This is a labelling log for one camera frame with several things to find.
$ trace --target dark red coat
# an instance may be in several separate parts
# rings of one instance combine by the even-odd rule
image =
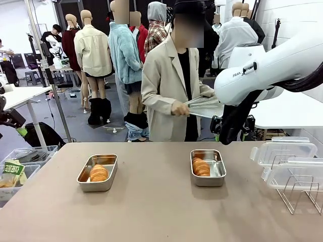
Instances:
[[[131,30],[131,32],[134,31],[136,27],[135,26],[131,26],[129,29]],[[145,41],[148,35],[148,30],[145,28],[145,26],[140,25],[139,27],[139,38],[138,38],[138,50],[139,50],[139,57],[140,60],[145,63],[145,50],[144,50],[144,45],[145,45]]]
[[[74,71],[81,70],[79,64],[77,63],[75,45],[74,45],[74,37],[77,31],[78,31],[77,29],[66,30],[63,33],[63,37],[62,37],[63,51],[70,59],[70,67]]]

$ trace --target gray hoodie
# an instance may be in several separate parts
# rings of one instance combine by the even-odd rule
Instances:
[[[167,5],[160,2],[151,2],[148,4],[148,20],[166,22]]]

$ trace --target black bag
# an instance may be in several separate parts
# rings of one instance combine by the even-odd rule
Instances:
[[[59,148],[62,148],[65,145],[63,139],[52,129],[51,126],[40,122],[39,123],[42,135],[44,136],[46,144],[49,145],[58,145]],[[33,123],[26,124],[27,134],[25,135],[25,141],[32,147],[40,147],[40,141],[36,133],[36,129]]]

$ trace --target black boots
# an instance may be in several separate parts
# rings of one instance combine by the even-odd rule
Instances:
[[[104,124],[110,123],[110,120],[108,121],[108,119],[110,118],[111,111],[112,111],[111,102],[106,98],[101,99],[101,106],[102,108],[100,109],[101,110],[100,116],[103,119],[103,123]]]
[[[87,120],[89,125],[100,125],[100,116],[103,119],[103,123],[106,124],[111,115],[110,101],[106,98],[92,98],[89,101],[91,103],[91,115]]]

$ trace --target white jacket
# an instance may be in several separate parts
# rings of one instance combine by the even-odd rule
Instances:
[[[221,27],[216,55],[220,68],[228,68],[231,53],[238,44],[257,43],[258,36],[252,27],[240,17],[233,17]]]
[[[74,38],[77,62],[82,70],[94,77],[111,73],[108,37],[103,32],[87,24]]]

